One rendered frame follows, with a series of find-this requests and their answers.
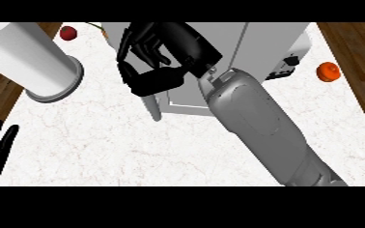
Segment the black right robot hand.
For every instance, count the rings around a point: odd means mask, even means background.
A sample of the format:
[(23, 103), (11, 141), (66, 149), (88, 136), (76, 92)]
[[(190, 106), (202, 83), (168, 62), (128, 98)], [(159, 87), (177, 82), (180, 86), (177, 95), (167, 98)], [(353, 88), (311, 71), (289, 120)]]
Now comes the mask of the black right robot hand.
[[(138, 73), (125, 61), (128, 52), (152, 67)], [(184, 22), (131, 22), (116, 52), (118, 70), (131, 93), (146, 97), (183, 85), (183, 76), (199, 78), (223, 55)]]

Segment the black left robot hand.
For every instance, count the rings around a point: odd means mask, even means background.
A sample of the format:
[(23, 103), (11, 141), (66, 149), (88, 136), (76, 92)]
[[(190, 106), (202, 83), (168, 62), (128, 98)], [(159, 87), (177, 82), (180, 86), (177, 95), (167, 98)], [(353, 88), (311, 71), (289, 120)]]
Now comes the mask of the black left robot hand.
[(4, 165), (7, 162), (7, 157), (19, 133), (19, 128), (19, 125), (11, 125), (4, 133), (2, 138), (0, 139), (0, 174), (2, 172)]

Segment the grey cabinet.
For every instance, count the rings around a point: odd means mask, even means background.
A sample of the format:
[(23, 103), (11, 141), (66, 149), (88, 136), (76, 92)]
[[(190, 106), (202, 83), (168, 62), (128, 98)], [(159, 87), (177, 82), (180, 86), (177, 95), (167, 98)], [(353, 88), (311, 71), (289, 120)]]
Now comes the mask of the grey cabinet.
[[(107, 44), (116, 52), (124, 29), (130, 23), (106, 22), (102, 25), (107, 34)], [(218, 77), (230, 69), (239, 69), (252, 75), (263, 85), (266, 80), (291, 75), (310, 47), (304, 22), (186, 22), (186, 24), (223, 55), (211, 67), (217, 70), (212, 77)], [(152, 70), (133, 52), (128, 52), (125, 61), (138, 73)], [(153, 94), (161, 115), (177, 113), (214, 116), (199, 90), (199, 78), (187, 73), (178, 88)]]

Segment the white cylinder with grey rim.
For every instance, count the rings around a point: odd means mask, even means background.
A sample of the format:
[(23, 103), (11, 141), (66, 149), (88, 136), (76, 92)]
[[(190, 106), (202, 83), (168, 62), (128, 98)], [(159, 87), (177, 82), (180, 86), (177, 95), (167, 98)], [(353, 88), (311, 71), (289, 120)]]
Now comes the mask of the white cylinder with grey rim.
[(78, 88), (84, 68), (35, 22), (0, 22), (0, 73), (20, 85), (32, 100), (50, 103)]

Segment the red apple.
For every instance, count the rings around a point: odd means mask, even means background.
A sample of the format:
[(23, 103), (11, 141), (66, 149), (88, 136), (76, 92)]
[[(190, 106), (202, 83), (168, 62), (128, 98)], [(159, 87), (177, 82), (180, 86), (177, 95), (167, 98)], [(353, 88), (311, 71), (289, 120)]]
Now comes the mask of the red apple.
[(72, 41), (76, 38), (76, 30), (70, 26), (62, 26), (60, 38), (65, 41)]

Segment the orange fruit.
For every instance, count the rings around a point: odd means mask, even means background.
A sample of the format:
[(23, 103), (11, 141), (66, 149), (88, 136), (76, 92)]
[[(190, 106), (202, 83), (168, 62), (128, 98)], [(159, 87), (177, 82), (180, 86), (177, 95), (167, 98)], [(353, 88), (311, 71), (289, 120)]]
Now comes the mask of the orange fruit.
[(332, 82), (341, 77), (338, 66), (331, 63), (322, 63), (316, 68), (316, 76), (323, 82)]

